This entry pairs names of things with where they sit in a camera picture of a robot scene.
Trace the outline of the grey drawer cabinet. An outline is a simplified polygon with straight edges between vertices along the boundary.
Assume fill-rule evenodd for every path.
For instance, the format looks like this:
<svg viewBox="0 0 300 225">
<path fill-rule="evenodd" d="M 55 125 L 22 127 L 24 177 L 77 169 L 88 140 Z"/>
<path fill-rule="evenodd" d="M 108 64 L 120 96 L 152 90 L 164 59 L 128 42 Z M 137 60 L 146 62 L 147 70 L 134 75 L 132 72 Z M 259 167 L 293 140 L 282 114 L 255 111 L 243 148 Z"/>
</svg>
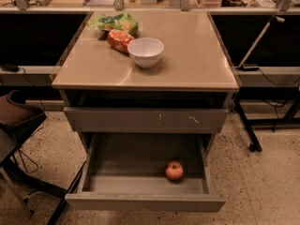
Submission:
<svg viewBox="0 0 300 225">
<path fill-rule="evenodd" d="M 226 109 L 239 85 L 205 11 L 134 10 L 139 34 L 165 46 L 151 68 L 138 67 L 127 55 L 84 28 L 52 82 L 66 107 Z M 86 151 L 96 133 L 76 131 Z M 197 134 L 207 155 L 218 133 Z"/>
</svg>

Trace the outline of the grey top drawer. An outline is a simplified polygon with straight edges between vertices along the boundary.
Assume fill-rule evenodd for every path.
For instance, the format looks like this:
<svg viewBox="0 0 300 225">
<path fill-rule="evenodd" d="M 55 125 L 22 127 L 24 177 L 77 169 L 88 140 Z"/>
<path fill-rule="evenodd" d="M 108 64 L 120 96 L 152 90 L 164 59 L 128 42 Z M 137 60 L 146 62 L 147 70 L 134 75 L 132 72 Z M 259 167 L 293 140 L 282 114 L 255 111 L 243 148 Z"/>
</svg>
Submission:
<svg viewBox="0 0 300 225">
<path fill-rule="evenodd" d="M 79 132 L 218 133 L 226 109 L 66 107 L 67 120 Z"/>
</svg>

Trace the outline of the red apple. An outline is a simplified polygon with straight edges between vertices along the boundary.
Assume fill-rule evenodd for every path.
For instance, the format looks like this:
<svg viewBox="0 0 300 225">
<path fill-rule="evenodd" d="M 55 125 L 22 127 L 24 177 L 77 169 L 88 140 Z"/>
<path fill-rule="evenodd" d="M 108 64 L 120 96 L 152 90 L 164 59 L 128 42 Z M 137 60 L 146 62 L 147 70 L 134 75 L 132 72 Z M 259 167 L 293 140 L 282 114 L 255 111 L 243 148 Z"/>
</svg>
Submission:
<svg viewBox="0 0 300 225">
<path fill-rule="evenodd" d="M 176 181 L 182 178 L 184 173 L 183 166 L 178 161 L 170 161 L 165 167 L 165 174 L 168 179 Z"/>
</svg>

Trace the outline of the open middle drawer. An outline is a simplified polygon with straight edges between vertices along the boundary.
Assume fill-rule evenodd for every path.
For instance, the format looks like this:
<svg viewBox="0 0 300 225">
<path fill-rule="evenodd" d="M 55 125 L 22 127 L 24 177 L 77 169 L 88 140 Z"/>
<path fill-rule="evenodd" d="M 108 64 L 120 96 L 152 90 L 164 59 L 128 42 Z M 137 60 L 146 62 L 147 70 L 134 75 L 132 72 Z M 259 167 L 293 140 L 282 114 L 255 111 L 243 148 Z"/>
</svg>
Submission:
<svg viewBox="0 0 300 225">
<path fill-rule="evenodd" d="M 170 161 L 181 179 L 165 174 Z M 217 212 L 226 200 L 212 192 L 210 171 L 197 134 L 96 133 L 76 191 L 66 195 L 78 210 Z"/>
</svg>

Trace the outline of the white bowl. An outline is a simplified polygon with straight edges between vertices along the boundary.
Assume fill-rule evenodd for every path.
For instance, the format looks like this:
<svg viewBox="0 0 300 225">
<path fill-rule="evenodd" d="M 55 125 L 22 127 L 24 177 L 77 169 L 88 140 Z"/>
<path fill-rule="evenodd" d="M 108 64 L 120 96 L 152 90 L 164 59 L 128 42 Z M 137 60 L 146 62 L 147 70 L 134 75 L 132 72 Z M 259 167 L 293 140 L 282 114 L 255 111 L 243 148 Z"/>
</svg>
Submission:
<svg viewBox="0 0 300 225">
<path fill-rule="evenodd" d="M 164 44 L 155 38 L 140 37 L 130 41 L 127 50 L 136 65 L 141 68 L 151 68 L 160 60 Z"/>
</svg>

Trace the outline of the orange snack bag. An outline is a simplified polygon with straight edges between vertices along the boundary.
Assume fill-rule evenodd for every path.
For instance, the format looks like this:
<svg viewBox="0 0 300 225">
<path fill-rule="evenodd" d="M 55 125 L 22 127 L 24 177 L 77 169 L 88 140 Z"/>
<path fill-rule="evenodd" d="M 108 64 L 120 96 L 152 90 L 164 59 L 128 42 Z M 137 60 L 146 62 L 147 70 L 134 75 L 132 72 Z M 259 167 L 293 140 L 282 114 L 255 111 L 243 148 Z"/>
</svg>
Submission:
<svg viewBox="0 0 300 225">
<path fill-rule="evenodd" d="M 134 37 L 122 30 L 113 29 L 107 36 L 108 43 L 117 51 L 128 53 L 128 44 L 134 40 Z"/>
</svg>

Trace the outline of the green chip bag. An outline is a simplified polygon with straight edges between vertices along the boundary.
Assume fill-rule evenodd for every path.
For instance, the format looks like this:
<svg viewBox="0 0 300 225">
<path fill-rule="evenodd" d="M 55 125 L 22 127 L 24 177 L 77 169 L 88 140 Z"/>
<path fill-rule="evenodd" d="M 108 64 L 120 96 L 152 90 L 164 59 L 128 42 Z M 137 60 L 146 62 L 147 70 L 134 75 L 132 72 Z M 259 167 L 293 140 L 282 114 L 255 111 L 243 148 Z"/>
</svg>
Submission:
<svg viewBox="0 0 300 225">
<path fill-rule="evenodd" d="M 113 29 L 126 32 L 134 36 L 139 29 L 139 23 L 127 12 L 115 16 L 101 14 L 87 22 L 90 28 L 97 28 L 101 31 L 111 31 Z"/>
</svg>

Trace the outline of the black power adapter right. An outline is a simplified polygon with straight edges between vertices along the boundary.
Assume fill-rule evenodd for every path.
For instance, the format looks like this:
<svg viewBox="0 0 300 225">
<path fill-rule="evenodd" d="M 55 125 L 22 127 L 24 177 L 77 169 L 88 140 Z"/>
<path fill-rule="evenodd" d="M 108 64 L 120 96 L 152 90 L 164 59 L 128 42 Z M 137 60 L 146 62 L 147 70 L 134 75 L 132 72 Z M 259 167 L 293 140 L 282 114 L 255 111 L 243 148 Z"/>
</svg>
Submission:
<svg viewBox="0 0 300 225">
<path fill-rule="evenodd" d="M 244 64 L 240 67 L 240 70 L 242 71 L 257 71 L 259 69 L 259 66 L 256 64 Z"/>
</svg>

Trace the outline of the black power adapter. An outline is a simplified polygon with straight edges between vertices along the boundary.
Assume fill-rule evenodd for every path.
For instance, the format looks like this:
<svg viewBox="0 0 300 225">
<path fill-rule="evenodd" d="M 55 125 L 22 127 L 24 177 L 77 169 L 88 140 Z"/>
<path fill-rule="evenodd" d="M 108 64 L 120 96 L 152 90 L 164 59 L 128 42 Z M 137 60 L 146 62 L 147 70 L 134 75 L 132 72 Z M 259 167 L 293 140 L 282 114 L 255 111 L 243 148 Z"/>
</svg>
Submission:
<svg viewBox="0 0 300 225">
<path fill-rule="evenodd" d="M 240 70 L 242 71 L 257 71 L 259 69 L 259 66 L 256 64 L 244 64 L 240 67 Z"/>
<path fill-rule="evenodd" d="M 4 65 L 1 65 L 0 68 L 7 72 L 18 72 L 19 71 L 19 67 L 16 65 L 12 65 L 12 64 L 4 64 Z"/>
</svg>

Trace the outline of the black office chair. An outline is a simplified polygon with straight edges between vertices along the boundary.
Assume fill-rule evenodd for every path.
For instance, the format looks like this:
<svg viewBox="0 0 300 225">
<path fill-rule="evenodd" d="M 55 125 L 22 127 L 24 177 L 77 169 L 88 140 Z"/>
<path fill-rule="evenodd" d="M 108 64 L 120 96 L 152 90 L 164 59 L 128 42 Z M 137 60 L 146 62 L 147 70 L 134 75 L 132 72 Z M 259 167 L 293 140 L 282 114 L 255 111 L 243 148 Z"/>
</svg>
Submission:
<svg viewBox="0 0 300 225">
<path fill-rule="evenodd" d="M 0 97 L 0 172 L 29 217 L 32 216 L 33 211 L 16 191 L 12 180 L 61 199 L 64 199 L 67 193 L 62 187 L 27 175 L 15 161 L 10 159 L 46 118 L 42 109 L 25 102 L 25 96 L 20 90 L 13 90 Z"/>
</svg>

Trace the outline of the black table leg stand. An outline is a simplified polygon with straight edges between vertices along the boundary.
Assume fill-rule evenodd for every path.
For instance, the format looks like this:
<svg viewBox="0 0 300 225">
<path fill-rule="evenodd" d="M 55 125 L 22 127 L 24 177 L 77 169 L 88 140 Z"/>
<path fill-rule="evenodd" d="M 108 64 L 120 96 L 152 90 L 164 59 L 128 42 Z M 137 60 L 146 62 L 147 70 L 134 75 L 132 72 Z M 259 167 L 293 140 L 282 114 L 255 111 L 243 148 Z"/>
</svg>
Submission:
<svg viewBox="0 0 300 225">
<path fill-rule="evenodd" d="M 262 100 L 265 102 L 268 100 L 282 100 L 283 104 L 291 100 L 292 106 L 281 118 L 248 119 L 241 105 L 242 100 Z M 253 127 L 275 129 L 276 127 L 292 127 L 300 124 L 300 118 L 296 116 L 300 110 L 300 91 L 298 88 L 245 87 L 237 93 L 233 104 L 250 138 L 248 150 L 251 152 L 261 152 L 263 150 L 252 129 Z"/>
</svg>

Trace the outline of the black power adapter left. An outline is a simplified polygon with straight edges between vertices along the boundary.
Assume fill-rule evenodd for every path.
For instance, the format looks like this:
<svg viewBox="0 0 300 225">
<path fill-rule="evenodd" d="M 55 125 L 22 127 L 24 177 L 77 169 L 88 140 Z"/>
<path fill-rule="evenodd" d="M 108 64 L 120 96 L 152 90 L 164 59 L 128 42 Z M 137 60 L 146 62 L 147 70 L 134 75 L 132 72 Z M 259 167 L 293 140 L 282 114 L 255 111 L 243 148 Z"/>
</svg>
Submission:
<svg viewBox="0 0 300 225">
<path fill-rule="evenodd" d="M 1 65 L 0 68 L 7 72 L 18 72 L 19 71 L 19 67 L 16 65 L 12 65 L 12 64 L 4 64 L 4 65 Z"/>
</svg>

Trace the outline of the white leaning stick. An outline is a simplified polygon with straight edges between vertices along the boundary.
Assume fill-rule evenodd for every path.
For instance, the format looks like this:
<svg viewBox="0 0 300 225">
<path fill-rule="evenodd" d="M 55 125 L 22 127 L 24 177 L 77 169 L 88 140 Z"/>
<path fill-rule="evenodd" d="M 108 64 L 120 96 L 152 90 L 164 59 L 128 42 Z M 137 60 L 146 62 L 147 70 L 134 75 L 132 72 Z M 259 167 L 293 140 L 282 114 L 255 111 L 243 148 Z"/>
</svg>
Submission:
<svg viewBox="0 0 300 225">
<path fill-rule="evenodd" d="M 246 61 L 248 60 L 248 58 L 250 57 L 250 55 L 252 54 L 252 52 L 254 51 L 254 49 L 256 48 L 258 43 L 260 42 L 260 40 L 263 38 L 264 34 L 267 32 L 267 30 L 271 26 L 271 23 L 273 23 L 273 22 L 284 23 L 285 19 L 281 18 L 279 16 L 275 16 L 275 15 L 272 15 L 272 16 L 269 17 L 268 22 L 266 23 L 266 25 L 262 29 L 261 33 L 254 40 L 254 42 L 252 43 L 252 45 L 248 49 L 246 55 L 243 57 L 242 61 L 239 63 L 239 65 L 236 67 L 236 69 L 240 69 L 240 67 L 246 63 Z"/>
</svg>

